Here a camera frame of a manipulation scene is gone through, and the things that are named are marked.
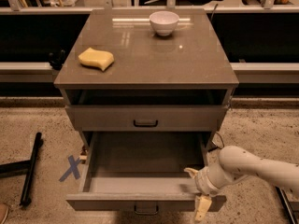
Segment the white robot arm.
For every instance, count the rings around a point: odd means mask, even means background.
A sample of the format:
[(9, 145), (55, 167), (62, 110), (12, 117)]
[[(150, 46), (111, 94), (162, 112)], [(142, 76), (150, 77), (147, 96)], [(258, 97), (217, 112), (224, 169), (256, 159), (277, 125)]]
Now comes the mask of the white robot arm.
[(218, 159), (201, 170), (185, 168), (194, 179), (200, 196), (195, 198), (195, 221), (201, 222), (216, 196), (224, 187), (245, 179), (248, 175), (257, 176), (289, 193), (299, 195), (299, 165), (283, 161), (264, 159), (247, 150), (224, 147)]

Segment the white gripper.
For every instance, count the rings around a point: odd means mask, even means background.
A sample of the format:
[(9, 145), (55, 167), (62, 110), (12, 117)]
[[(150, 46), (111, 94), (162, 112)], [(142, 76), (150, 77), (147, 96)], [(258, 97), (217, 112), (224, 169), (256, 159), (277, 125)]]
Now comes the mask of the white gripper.
[(204, 220), (206, 213), (212, 205), (212, 199), (209, 196), (217, 196), (221, 190), (214, 186), (209, 180), (207, 167), (199, 171), (187, 167), (184, 171), (190, 176), (195, 176), (196, 187), (203, 194), (195, 197), (194, 220), (199, 223)]

